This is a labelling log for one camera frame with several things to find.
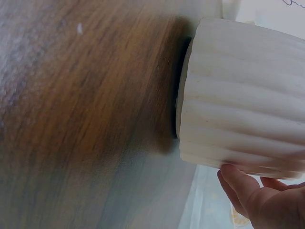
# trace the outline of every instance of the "wooden table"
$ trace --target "wooden table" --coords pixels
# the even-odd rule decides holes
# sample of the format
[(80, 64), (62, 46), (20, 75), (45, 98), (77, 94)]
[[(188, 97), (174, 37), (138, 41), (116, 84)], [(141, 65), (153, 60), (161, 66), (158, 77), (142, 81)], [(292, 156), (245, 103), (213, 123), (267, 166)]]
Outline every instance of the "wooden table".
[(172, 129), (191, 3), (0, 1), (1, 229), (177, 228), (195, 169)]

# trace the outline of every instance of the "ribbed ceramic texture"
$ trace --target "ribbed ceramic texture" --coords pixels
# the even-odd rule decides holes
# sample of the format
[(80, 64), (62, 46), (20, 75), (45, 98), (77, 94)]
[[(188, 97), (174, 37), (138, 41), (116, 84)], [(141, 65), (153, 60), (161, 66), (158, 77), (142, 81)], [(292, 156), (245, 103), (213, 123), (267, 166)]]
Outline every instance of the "ribbed ceramic texture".
[(226, 20), (201, 20), (180, 127), (181, 158), (296, 177), (305, 159), (305, 42)]

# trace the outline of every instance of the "human hand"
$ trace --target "human hand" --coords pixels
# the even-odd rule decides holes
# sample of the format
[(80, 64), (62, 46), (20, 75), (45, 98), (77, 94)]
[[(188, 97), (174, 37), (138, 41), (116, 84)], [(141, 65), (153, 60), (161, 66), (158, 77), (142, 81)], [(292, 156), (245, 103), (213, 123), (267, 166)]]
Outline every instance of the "human hand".
[(288, 186), (261, 177), (260, 187), (232, 165), (223, 165), (217, 176), (236, 211), (255, 229), (305, 229), (305, 182)]

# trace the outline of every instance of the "wood grain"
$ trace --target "wood grain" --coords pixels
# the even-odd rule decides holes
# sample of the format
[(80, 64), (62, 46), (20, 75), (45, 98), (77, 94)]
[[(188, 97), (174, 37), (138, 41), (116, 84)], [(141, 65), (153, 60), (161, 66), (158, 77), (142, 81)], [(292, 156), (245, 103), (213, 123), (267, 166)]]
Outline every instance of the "wood grain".
[(0, 1), (1, 229), (177, 228), (194, 174), (172, 132), (185, 6)]

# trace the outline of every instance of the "finger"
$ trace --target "finger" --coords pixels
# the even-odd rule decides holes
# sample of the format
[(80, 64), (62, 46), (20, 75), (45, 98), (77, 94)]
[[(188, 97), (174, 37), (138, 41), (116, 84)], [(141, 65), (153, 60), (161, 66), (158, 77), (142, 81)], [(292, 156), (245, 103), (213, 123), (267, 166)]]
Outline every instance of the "finger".
[(236, 193), (234, 192), (233, 189), (231, 189), (229, 184), (224, 180), (223, 175), (221, 174), (220, 170), (217, 172), (217, 176), (218, 176), (221, 187), (223, 188), (224, 192), (227, 194), (227, 196), (230, 199), (230, 202), (233, 204), (235, 210), (239, 214), (241, 214), (245, 217), (248, 217), (246, 214), (246, 211), (244, 210), (243, 206), (239, 202), (239, 199), (238, 199)]
[(243, 208), (246, 209), (251, 195), (260, 189), (258, 182), (232, 165), (223, 165), (220, 171), (224, 180), (235, 191)]
[(289, 189), (288, 185), (282, 183), (281, 181), (278, 181), (277, 179), (266, 177), (260, 177), (260, 179), (264, 187), (270, 187), (279, 191), (285, 191)]

